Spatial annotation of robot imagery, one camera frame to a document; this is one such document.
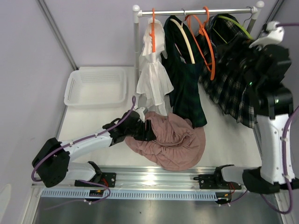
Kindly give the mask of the navy white plaid skirt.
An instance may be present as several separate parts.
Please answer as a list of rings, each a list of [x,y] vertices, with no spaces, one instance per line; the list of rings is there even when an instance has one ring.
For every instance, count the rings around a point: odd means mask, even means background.
[[[209,20],[206,24],[209,37],[210,27]],[[217,63],[217,47],[220,45],[215,45],[213,42],[212,45]],[[232,116],[237,123],[241,123],[248,128],[254,128],[256,115],[246,93],[246,83],[241,76],[216,66],[215,78],[211,81],[210,72],[204,66],[199,75],[199,83],[203,86],[210,99],[222,109],[224,114]]]

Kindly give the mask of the pink garment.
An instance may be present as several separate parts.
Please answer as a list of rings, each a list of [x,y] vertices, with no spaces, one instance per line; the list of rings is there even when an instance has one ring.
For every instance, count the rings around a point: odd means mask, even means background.
[[[127,137],[125,143],[131,150],[169,171],[187,170],[198,164],[206,146],[203,127],[194,128],[189,119],[171,112],[168,116],[148,112],[145,118],[151,121],[157,139],[138,141]]]

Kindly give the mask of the lime green hanger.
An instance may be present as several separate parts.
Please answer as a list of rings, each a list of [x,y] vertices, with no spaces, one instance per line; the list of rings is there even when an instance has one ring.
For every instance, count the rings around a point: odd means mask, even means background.
[[[210,25],[210,37],[215,45],[228,44],[237,36],[253,39],[244,26],[230,14],[212,16]]]

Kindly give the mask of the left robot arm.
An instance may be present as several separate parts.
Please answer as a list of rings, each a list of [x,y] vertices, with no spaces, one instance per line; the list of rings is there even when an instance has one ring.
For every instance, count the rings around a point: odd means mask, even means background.
[[[67,177],[70,163],[75,159],[94,150],[114,146],[127,137],[141,142],[156,140],[151,121],[142,119],[141,113],[134,110],[125,112],[121,118],[85,137],[65,142],[50,138],[32,161],[31,179],[42,182],[47,188],[54,187]]]

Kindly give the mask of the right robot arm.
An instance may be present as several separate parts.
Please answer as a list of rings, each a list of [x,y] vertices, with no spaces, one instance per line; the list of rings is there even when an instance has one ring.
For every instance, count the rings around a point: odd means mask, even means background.
[[[282,84],[292,63],[289,49],[237,38],[217,47],[217,63],[240,75],[247,84],[260,128],[262,164],[256,168],[218,166],[213,173],[214,185],[223,189],[231,182],[244,185],[253,193],[267,195],[282,189],[298,189],[288,141],[296,111],[291,91]]]

